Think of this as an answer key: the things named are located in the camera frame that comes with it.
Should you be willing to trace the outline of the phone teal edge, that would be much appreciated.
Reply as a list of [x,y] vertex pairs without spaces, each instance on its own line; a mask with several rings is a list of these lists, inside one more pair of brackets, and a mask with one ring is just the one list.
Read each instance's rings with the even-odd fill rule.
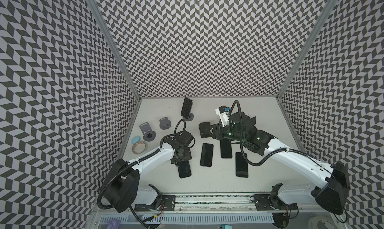
[[181,110],[181,116],[187,117],[191,113],[193,101],[187,97],[184,98],[182,110]]

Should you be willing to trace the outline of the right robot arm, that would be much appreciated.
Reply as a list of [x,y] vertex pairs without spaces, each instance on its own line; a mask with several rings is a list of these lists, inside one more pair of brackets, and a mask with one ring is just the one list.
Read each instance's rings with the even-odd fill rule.
[[293,204],[318,205],[335,215],[342,215],[349,196],[348,167],[341,162],[329,164],[314,159],[305,152],[293,149],[272,134],[256,128],[256,117],[245,115],[236,100],[231,107],[216,109],[220,122],[202,122],[199,130],[203,138],[228,139],[240,145],[240,155],[251,166],[259,167],[268,159],[278,161],[310,181],[306,185],[276,184],[267,196],[275,210]]

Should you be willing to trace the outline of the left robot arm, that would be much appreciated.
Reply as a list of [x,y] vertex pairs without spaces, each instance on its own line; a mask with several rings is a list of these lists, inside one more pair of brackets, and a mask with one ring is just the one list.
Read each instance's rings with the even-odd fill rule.
[[196,140],[186,131],[186,121],[181,119],[180,123],[183,124],[182,130],[164,136],[157,148],[136,159],[118,159],[113,163],[99,190],[99,209],[115,209],[122,213],[129,207],[144,206],[150,211],[156,211],[165,204],[160,190],[152,184],[141,188],[140,181],[166,161],[178,168],[181,179],[192,175],[189,161]]

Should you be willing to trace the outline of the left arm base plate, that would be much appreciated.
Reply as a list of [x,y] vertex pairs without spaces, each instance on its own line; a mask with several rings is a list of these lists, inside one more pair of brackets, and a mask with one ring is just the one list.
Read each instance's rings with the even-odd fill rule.
[[156,199],[153,204],[137,204],[134,210],[136,212],[173,212],[176,205],[175,195],[164,195],[161,199]]

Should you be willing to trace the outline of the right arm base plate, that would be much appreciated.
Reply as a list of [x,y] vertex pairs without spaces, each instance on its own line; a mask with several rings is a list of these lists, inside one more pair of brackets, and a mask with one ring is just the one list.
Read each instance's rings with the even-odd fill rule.
[[294,211],[298,209],[297,204],[285,204],[280,198],[271,198],[267,194],[255,194],[250,197],[250,201],[256,206],[257,211]]

